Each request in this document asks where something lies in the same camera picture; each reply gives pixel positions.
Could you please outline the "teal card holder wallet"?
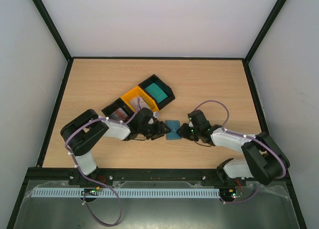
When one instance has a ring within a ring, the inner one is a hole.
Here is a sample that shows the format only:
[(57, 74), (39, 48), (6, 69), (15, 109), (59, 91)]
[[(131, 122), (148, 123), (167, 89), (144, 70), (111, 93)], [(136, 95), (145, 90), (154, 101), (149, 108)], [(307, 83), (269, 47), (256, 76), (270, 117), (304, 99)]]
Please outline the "teal card holder wallet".
[(181, 137), (177, 131), (180, 128), (180, 122), (178, 120), (166, 120), (165, 124), (169, 127), (170, 132), (166, 134), (167, 140), (179, 140)]

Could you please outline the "black bin with teal cards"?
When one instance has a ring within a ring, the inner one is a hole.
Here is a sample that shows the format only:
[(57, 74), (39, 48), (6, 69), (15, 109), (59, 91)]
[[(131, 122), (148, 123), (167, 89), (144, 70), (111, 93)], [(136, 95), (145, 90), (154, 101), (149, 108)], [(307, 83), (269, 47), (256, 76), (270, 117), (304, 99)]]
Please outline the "black bin with teal cards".
[(175, 99), (172, 89), (155, 74), (139, 83), (138, 86), (154, 100), (159, 110)]

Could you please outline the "yellow bin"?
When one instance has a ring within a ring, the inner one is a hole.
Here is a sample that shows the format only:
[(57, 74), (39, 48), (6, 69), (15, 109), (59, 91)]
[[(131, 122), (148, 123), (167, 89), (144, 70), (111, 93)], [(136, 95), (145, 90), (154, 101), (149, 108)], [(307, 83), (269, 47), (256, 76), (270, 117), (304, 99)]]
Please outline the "yellow bin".
[(136, 86), (121, 96), (121, 99), (134, 112), (138, 109), (148, 108), (152, 112), (158, 112), (159, 108), (154, 99), (150, 97), (142, 88)]

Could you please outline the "black bin with red cards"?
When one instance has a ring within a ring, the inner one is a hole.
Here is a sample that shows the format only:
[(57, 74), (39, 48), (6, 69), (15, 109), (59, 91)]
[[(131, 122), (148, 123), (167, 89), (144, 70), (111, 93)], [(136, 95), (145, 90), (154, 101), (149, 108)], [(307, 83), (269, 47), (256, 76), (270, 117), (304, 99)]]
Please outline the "black bin with red cards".
[(121, 98), (116, 99), (101, 111), (109, 119), (123, 122), (127, 122), (134, 114), (134, 111)]

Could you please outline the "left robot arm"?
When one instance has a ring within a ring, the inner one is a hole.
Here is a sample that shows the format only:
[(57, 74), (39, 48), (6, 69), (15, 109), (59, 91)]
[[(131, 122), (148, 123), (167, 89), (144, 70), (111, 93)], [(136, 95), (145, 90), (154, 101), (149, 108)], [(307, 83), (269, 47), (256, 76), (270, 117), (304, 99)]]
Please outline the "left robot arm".
[(124, 121), (101, 117), (89, 109), (65, 125), (60, 135), (75, 166), (87, 176), (97, 169), (91, 150), (103, 136), (128, 141), (142, 135), (145, 140), (155, 140), (170, 132), (165, 122), (158, 120), (157, 113), (148, 108), (136, 110)]

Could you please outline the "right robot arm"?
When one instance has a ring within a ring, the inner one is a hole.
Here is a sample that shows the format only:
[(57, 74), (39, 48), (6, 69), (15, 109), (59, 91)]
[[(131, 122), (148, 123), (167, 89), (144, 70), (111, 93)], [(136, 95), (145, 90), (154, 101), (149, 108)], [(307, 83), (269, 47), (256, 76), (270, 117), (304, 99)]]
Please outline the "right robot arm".
[(266, 132), (243, 134), (211, 125), (201, 110), (188, 114), (189, 123), (184, 123), (177, 134), (184, 139), (206, 145), (225, 147), (244, 155), (244, 159), (230, 159), (218, 171), (217, 179), (223, 185), (235, 178), (254, 178), (263, 185), (286, 176), (290, 162), (273, 138)]

